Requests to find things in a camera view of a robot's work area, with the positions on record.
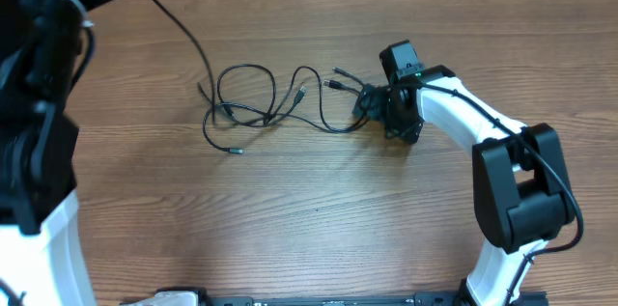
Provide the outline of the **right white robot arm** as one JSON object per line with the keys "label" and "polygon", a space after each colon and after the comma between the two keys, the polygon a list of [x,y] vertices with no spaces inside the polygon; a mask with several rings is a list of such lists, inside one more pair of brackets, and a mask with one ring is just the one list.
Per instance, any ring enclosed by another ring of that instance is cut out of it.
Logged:
{"label": "right white robot arm", "polygon": [[537,257],[574,248],[584,221],[557,132],[492,109],[454,72],[425,67],[408,41],[379,55],[387,85],[364,85],[355,115],[389,138],[414,144],[438,127],[471,158],[473,207],[485,238],[473,270],[451,292],[418,292],[415,305],[546,305],[545,292],[521,292]]}

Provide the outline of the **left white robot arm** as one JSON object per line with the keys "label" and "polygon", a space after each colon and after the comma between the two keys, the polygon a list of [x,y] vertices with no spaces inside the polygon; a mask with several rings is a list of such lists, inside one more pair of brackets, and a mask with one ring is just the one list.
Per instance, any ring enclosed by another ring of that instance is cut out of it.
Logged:
{"label": "left white robot arm", "polygon": [[67,100],[112,0],[1,0],[1,301],[92,305]]}

